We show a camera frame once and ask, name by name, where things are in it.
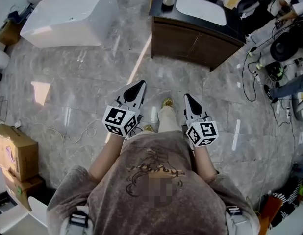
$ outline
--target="person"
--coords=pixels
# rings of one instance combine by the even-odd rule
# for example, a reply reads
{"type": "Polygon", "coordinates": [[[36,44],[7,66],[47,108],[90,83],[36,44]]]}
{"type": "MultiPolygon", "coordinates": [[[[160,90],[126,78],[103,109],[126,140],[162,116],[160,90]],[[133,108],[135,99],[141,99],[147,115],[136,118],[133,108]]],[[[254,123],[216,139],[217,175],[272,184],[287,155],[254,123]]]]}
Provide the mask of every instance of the person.
{"type": "Polygon", "coordinates": [[[85,208],[92,234],[237,234],[227,226],[229,206],[249,217],[238,222],[251,227],[242,234],[258,234],[252,208],[205,146],[193,154],[172,106],[163,101],[158,133],[148,126],[125,142],[112,134],[88,171],[71,169],[48,205],[49,234],[63,232],[65,220],[85,208]]]}
{"type": "Polygon", "coordinates": [[[263,3],[257,7],[253,14],[242,19],[244,34],[248,37],[254,31],[265,26],[274,19],[282,7],[288,6],[291,0],[273,0],[269,4],[263,3]]]}
{"type": "Polygon", "coordinates": [[[303,92],[303,74],[293,78],[281,87],[270,89],[268,85],[264,85],[264,90],[268,98],[270,100],[275,99],[275,101],[298,92],[303,92]]]}
{"type": "MultiPolygon", "coordinates": [[[[284,28],[278,30],[278,32],[275,33],[275,39],[277,39],[277,37],[279,37],[282,33],[290,30],[290,25],[292,23],[291,20],[294,20],[298,17],[303,17],[303,2],[294,4],[292,7],[293,8],[289,13],[285,14],[284,16],[282,16],[278,19],[278,22],[281,22],[281,23],[284,23],[285,21],[287,21],[287,22],[285,23],[284,28]]],[[[261,69],[262,67],[265,67],[266,65],[271,64],[276,61],[272,57],[270,50],[265,51],[265,48],[267,46],[271,45],[273,43],[273,41],[274,41],[274,38],[270,38],[260,44],[257,44],[257,46],[259,46],[259,47],[257,47],[257,49],[252,52],[252,54],[257,54],[259,52],[262,52],[259,62],[256,64],[256,67],[258,69],[261,69]]],[[[290,63],[294,62],[293,60],[299,59],[299,58],[303,58],[303,48],[298,48],[297,52],[292,57],[285,60],[284,62],[286,64],[288,64],[288,63],[290,64],[290,63]]]]}

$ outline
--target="gray tile floor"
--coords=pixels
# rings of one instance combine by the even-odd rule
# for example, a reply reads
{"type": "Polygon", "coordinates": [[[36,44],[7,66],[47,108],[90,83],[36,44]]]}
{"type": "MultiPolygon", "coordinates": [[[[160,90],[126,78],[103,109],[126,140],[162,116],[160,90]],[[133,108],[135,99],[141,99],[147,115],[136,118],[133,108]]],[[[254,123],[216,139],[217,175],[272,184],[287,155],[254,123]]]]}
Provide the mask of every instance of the gray tile floor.
{"type": "MultiPolygon", "coordinates": [[[[39,142],[39,171],[48,185],[57,187],[73,165],[86,168],[100,152],[106,138],[101,119],[113,94],[125,85],[151,34],[150,0],[118,0],[120,16],[101,47],[53,47],[38,49],[24,39],[9,48],[11,61],[3,71],[0,95],[8,100],[6,123],[22,122],[22,130],[39,142]],[[43,88],[48,93],[38,95],[43,88]]],[[[272,25],[254,34],[261,39],[272,25]]],[[[218,123],[220,137],[208,147],[215,166],[228,173],[242,193],[257,205],[261,192],[283,185],[292,158],[303,154],[303,123],[277,127],[270,102],[260,85],[256,101],[248,102],[242,88],[242,67],[248,43],[214,72],[205,67],[170,58],[151,59],[150,47],[134,80],[144,79],[148,89],[142,106],[141,125],[157,127],[162,99],[172,97],[179,124],[183,124],[183,95],[202,99],[205,109],[218,123]],[[237,120],[241,121],[235,150],[232,143],[237,120]]],[[[253,94],[253,77],[244,71],[247,95],[253,94]]],[[[266,81],[260,73],[262,82],[266,81]]],[[[286,120],[281,110],[279,122],[286,120]]]]}

